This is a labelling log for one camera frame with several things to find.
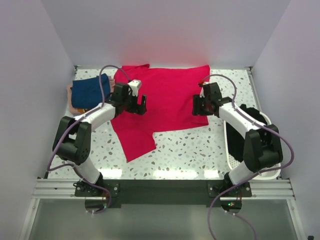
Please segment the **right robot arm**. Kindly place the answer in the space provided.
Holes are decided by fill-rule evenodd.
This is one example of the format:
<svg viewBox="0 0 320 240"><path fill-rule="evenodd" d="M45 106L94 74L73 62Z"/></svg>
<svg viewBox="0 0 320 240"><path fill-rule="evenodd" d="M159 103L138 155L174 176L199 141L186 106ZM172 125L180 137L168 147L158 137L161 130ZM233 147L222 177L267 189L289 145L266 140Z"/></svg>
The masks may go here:
<svg viewBox="0 0 320 240"><path fill-rule="evenodd" d="M233 197L243 181L264 170L275 171L283 161L279 130L274 124L256 120L230 97L222 97L218 83L201 82L200 94L193 96L194 116L216 116L238 133L243 140L242 162L224 175L219 193Z"/></svg>

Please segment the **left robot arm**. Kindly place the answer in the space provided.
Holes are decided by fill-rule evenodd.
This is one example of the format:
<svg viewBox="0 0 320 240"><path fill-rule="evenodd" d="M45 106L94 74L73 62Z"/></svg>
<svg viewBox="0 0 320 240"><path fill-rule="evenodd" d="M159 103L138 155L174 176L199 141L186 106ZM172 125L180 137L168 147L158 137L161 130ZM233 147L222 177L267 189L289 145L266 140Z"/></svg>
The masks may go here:
<svg viewBox="0 0 320 240"><path fill-rule="evenodd" d="M58 156L73 168L80 180L74 184L79 192L92 197L111 197L102 173L90 159L92 132L123 112L144 115L146 95L138 103L140 80L117 83L113 92L103 95L96 107L76 117L63 117L53 142L52 155Z"/></svg>

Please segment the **red t shirt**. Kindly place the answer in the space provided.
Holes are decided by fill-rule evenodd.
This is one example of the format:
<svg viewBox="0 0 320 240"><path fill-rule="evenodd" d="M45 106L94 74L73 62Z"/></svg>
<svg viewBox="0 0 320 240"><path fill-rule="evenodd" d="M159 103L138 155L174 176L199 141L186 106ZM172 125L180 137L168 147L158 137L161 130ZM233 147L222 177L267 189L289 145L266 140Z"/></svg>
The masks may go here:
<svg viewBox="0 0 320 240"><path fill-rule="evenodd" d="M193 68L151 68L149 64L124 65L117 70L117 83L140 80L138 96L146 95L144 115L124 112L111 121L127 162L156 149L155 132L178 131L209 124L206 116L194 116L193 96L198 83L210 73L208 65Z"/></svg>

